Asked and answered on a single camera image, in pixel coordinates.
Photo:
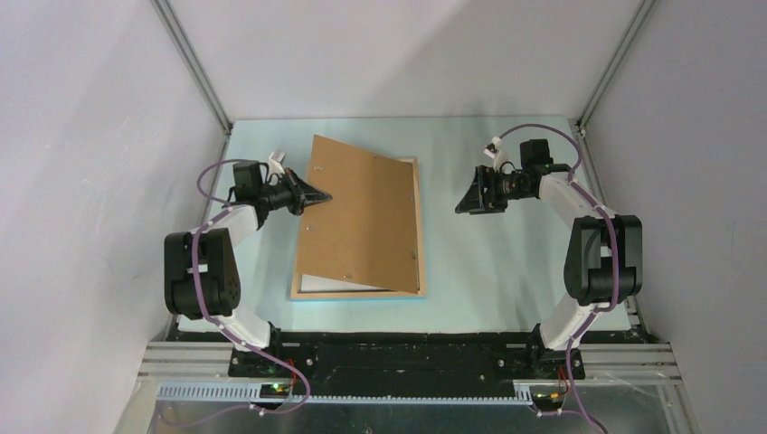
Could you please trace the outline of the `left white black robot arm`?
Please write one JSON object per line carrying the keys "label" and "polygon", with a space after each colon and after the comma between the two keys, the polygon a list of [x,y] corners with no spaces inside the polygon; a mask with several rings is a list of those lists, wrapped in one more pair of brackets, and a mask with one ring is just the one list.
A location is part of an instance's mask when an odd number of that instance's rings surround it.
{"label": "left white black robot arm", "polygon": [[168,311],[205,320],[251,354],[251,365],[275,376],[286,364],[285,351],[270,342],[272,325],[241,309],[241,280],[235,247],[260,230],[269,215],[285,209],[300,216],[310,206],[328,203],[330,193],[301,179],[279,160],[268,163],[232,159],[233,185],[222,209],[195,229],[164,239],[164,300]]}

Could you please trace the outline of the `brown fibreboard backing board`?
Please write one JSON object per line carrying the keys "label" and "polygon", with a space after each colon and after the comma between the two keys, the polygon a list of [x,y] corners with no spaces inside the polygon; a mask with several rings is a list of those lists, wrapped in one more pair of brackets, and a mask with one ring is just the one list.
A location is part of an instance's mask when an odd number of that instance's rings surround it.
{"label": "brown fibreboard backing board", "polygon": [[417,294],[415,163],[314,136],[307,181],[333,199],[300,219],[295,273],[304,287]]}

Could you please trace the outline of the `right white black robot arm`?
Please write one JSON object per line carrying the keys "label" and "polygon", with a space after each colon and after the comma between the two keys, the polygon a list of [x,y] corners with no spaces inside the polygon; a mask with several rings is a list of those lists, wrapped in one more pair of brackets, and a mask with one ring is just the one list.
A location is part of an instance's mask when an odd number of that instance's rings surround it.
{"label": "right white black robot arm", "polygon": [[502,140],[492,138],[484,153],[493,163],[476,166],[455,212],[502,213],[511,201],[535,198],[548,203],[570,229],[563,265],[566,294],[536,327],[526,353],[529,372],[548,378],[563,364],[560,352],[576,348],[596,318],[640,291],[642,223],[588,193],[569,165],[554,162],[547,140],[528,140],[519,150],[521,165],[507,170]]}

